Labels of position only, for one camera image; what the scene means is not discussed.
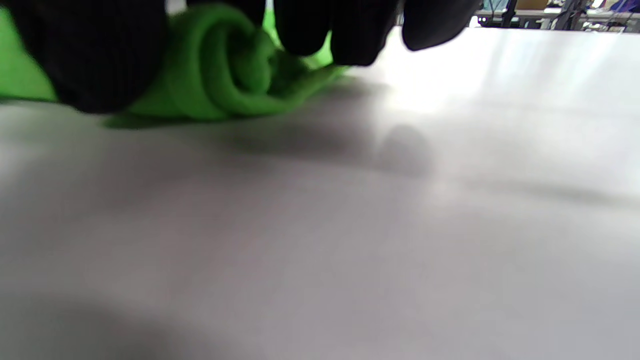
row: cable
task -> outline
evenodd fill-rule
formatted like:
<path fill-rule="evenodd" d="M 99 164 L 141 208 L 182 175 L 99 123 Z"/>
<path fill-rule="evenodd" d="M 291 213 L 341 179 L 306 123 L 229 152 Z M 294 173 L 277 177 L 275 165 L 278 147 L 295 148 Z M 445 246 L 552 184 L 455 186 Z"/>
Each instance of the cable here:
<path fill-rule="evenodd" d="M 564 22 L 563 24 L 563 28 L 560 30 L 572 30 L 573 29 L 573 22 L 576 16 L 578 16 L 578 21 L 580 20 L 580 17 L 582 17 L 582 15 L 585 16 L 585 21 L 590 21 L 589 19 L 589 13 L 587 12 L 587 8 L 588 5 L 586 3 L 584 3 L 584 7 L 582 8 L 576 8 L 576 4 L 580 4 L 580 0 L 575 0 L 570 2 L 566 8 L 564 8 L 564 10 L 560 11 L 560 13 L 558 13 L 556 15 L 556 17 L 551 21 L 551 23 L 553 24 L 554 21 L 559 20 L 562 16 L 567 15 L 567 20 Z"/>
<path fill-rule="evenodd" d="M 571 9 L 571 5 L 572 5 L 572 4 L 573 4 L 573 0 L 566 0 L 566 1 L 563 3 L 562 7 L 560 8 L 560 12 L 556 15 L 556 17 L 554 17 L 554 19 L 553 19 L 553 20 L 551 20 L 550 25 L 549 25 L 549 28 L 553 28 L 554 26 L 557 26 L 557 22 L 560 20 L 560 18 L 561 18 L 561 17 L 563 17 L 563 16 L 565 16 L 565 15 L 567 15 L 567 14 L 569 14 L 569 11 L 570 11 L 570 9 Z M 565 28 L 560 29 L 560 30 L 566 30 L 566 24 L 567 24 L 567 22 L 568 22 L 568 21 L 565 21 L 565 22 L 564 22 L 564 24 L 563 24 L 563 26 L 564 26 Z"/>
<path fill-rule="evenodd" d="M 618 9 L 622 9 L 627 3 L 627 0 L 622 0 L 622 3 L 620 4 L 620 6 L 618 7 Z M 616 15 L 619 15 L 620 13 L 616 13 L 616 12 L 612 12 L 611 16 L 607 19 L 607 22 L 605 23 L 607 25 L 607 31 L 609 31 L 610 25 L 609 23 L 615 19 Z"/>
<path fill-rule="evenodd" d="M 489 0 L 489 7 L 491 8 L 491 21 L 493 22 L 493 18 L 495 17 L 495 7 L 493 6 L 493 0 Z"/>
<path fill-rule="evenodd" d="M 582 29 L 584 29 L 584 23 L 585 22 L 591 23 L 591 19 L 589 19 L 589 10 L 588 9 L 589 9 L 589 5 L 587 3 L 584 3 L 584 7 L 582 9 L 580 9 L 580 16 L 584 15 L 584 22 L 582 22 L 582 27 L 580 28 L 581 31 L 582 31 Z"/>
<path fill-rule="evenodd" d="M 502 13 L 502 22 L 500 22 L 501 28 L 510 28 L 511 21 L 513 17 L 516 15 L 516 5 L 518 4 L 518 0 L 508 0 L 507 8 Z"/>
<path fill-rule="evenodd" d="M 625 30 L 627 30 L 627 28 L 629 27 L 629 20 L 631 20 L 631 17 L 634 15 L 633 12 L 629 11 L 629 16 L 627 17 L 627 19 L 625 20 L 624 24 L 625 27 L 622 29 L 622 32 L 624 33 Z"/>

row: microfiber cloth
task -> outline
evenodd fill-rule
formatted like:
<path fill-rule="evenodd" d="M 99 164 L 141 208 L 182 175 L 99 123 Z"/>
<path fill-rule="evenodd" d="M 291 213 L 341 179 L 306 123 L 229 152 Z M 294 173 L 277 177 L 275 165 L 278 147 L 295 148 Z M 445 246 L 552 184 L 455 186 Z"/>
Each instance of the microfiber cloth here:
<path fill-rule="evenodd" d="M 163 69 L 128 113 L 201 121 L 282 113 L 303 104 L 345 70 L 332 64 L 329 39 L 308 58 L 282 50 L 273 12 L 260 29 L 231 6 L 200 5 L 171 16 L 170 27 Z M 57 100 L 4 8 L 0 98 Z"/>

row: table surface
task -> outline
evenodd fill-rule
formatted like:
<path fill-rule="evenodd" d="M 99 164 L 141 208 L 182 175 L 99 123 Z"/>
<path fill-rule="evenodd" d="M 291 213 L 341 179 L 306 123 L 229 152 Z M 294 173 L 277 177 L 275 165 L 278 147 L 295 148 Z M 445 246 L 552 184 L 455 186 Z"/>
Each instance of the table surface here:
<path fill-rule="evenodd" d="M 268 119 L 5 103 L 0 353 L 636 360 L 639 55 L 469 29 Z"/>

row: gloved hand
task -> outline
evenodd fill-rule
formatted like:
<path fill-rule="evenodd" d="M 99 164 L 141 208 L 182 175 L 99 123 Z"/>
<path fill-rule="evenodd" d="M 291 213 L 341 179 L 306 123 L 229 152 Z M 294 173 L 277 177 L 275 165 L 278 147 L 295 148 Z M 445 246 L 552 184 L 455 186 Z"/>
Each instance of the gloved hand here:
<path fill-rule="evenodd" d="M 188 4 L 215 0 L 188 0 Z M 385 45 L 402 0 L 274 0 L 285 49 L 306 56 L 332 32 L 339 65 L 370 65 Z M 265 0 L 223 0 L 262 22 Z M 168 36 L 164 0 L 0 0 L 58 99 L 88 113 L 121 111 L 161 67 Z M 406 0 L 403 40 L 421 50 L 455 37 L 477 0 Z"/>

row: white surface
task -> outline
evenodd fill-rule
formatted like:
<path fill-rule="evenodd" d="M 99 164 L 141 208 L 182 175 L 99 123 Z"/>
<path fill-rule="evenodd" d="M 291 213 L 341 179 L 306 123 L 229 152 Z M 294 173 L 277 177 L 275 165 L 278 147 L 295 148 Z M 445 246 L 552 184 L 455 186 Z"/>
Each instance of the white surface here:
<path fill-rule="evenodd" d="M 640 37 L 468 30 L 296 113 L 0 107 L 3 359 L 636 360 Z"/>

